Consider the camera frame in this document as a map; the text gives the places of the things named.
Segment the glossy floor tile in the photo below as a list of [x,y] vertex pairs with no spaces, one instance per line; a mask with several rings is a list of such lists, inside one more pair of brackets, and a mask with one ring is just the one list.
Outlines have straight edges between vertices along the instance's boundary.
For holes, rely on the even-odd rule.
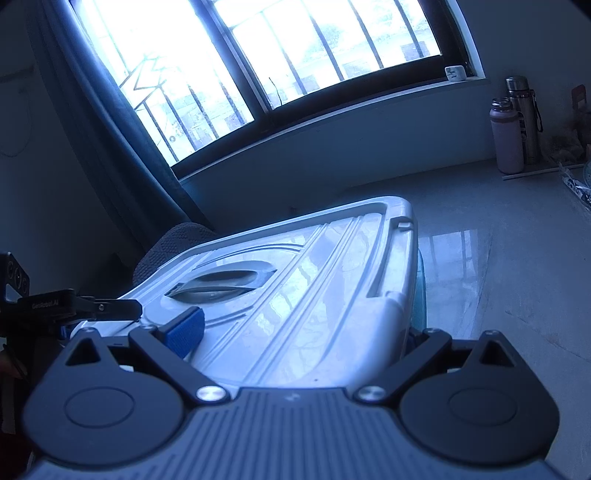
[[411,202],[425,262],[427,324],[455,338],[499,329],[560,409],[548,456],[591,476],[591,214],[558,174],[502,181],[494,163],[446,168],[345,192]]

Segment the ribbed gray surface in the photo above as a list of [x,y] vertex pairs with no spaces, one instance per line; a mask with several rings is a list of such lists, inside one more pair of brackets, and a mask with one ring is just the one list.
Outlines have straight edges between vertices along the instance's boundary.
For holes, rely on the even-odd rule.
[[243,390],[231,404],[197,411],[178,438],[143,462],[111,472],[42,462],[29,478],[558,479],[542,462],[479,472],[429,457],[403,436],[387,410],[354,404],[341,390]]

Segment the metal screw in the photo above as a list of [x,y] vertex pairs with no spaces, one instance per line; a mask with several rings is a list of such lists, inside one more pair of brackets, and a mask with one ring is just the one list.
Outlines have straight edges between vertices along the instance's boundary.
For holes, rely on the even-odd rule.
[[201,401],[219,401],[226,396],[226,391],[217,385],[206,385],[197,390],[197,398]]
[[369,385],[359,390],[357,396],[366,402],[380,401],[386,396],[386,391],[377,385]]

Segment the black bracket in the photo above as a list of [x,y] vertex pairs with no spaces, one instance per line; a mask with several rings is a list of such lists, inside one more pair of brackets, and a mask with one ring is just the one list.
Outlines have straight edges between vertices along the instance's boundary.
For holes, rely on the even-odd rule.
[[498,466],[546,456],[558,408],[503,334],[487,330],[471,341],[435,329],[423,335],[354,399],[396,410],[418,443],[449,460]]
[[186,409],[229,400],[155,334],[156,328],[138,327],[127,338],[104,341],[96,329],[81,329],[25,406],[24,430],[37,449],[75,465],[129,462],[165,443]]

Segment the stainless steel thermos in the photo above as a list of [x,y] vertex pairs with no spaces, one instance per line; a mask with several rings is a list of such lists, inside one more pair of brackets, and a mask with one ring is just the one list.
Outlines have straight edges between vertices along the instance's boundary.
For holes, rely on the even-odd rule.
[[525,77],[509,77],[505,81],[508,97],[519,115],[525,163],[538,163],[540,161],[538,132],[542,133],[544,126],[538,103],[535,101],[535,92],[530,89],[530,84]]

